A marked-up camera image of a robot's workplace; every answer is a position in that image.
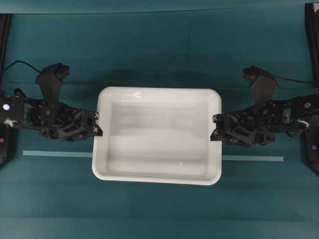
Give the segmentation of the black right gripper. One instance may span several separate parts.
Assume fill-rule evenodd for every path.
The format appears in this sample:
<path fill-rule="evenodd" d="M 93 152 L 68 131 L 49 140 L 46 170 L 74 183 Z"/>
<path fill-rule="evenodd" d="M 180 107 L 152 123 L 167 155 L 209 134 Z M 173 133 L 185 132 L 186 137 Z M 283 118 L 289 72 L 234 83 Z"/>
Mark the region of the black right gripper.
<path fill-rule="evenodd" d="M 241 147 L 261 146 L 275 141 L 277 133 L 284 133 L 288 123 L 283 120 L 285 110 L 291 102 L 270 100 L 244 110 L 216 114 L 212 117 L 217 126 L 210 141 L 223 141 L 225 144 Z"/>

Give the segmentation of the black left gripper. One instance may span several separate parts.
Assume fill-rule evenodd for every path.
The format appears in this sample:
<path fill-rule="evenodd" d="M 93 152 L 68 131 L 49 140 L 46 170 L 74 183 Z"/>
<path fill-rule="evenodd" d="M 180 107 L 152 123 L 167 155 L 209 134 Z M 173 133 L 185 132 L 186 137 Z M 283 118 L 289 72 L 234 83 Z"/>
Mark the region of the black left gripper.
<path fill-rule="evenodd" d="M 103 136 L 102 129 L 96 124 L 100 116 L 98 112 L 38 99 L 28 99 L 26 103 L 30 108 L 25 110 L 24 128 L 40 136 L 60 141 Z"/>

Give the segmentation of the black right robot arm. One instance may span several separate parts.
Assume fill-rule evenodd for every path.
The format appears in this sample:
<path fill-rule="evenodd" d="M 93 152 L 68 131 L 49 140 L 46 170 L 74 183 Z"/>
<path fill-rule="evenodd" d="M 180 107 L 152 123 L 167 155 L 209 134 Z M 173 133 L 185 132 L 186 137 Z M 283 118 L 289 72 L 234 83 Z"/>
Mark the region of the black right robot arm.
<path fill-rule="evenodd" d="M 306 135 L 308 164 L 319 170 L 319 96 L 288 100 L 268 100 L 244 110 L 216 114 L 211 141 L 241 147 L 264 146 L 275 141 L 276 134 L 295 138 Z"/>

